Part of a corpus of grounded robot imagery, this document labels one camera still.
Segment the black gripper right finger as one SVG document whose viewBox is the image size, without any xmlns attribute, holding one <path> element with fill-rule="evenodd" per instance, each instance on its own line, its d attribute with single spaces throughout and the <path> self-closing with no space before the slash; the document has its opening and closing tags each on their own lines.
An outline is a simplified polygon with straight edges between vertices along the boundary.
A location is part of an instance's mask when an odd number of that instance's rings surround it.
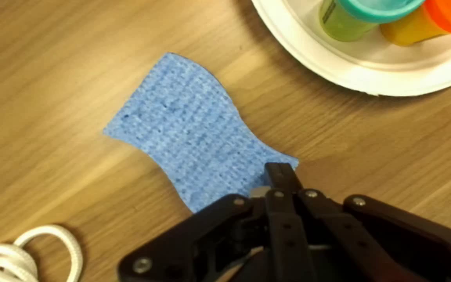
<svg viewBox="0 0 451 282">
<path fill-rule="evenodd" d="M 451 282 L 451 229 L 363 195 L 337 204 L 269 163 L 261 199 L 279 282 Z"/>
</svg>

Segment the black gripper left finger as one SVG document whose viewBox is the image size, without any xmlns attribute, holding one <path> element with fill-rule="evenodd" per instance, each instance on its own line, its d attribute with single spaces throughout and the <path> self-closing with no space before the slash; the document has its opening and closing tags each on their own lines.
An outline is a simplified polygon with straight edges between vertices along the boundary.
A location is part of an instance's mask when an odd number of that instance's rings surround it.
<svg viewBox="0 0 451 282">
<path fill-rule="evenodd" d="M 127 254 L 119 282 L 214 282 L 263 243 L 263 204 L 224 196 Z"/>
</svg>

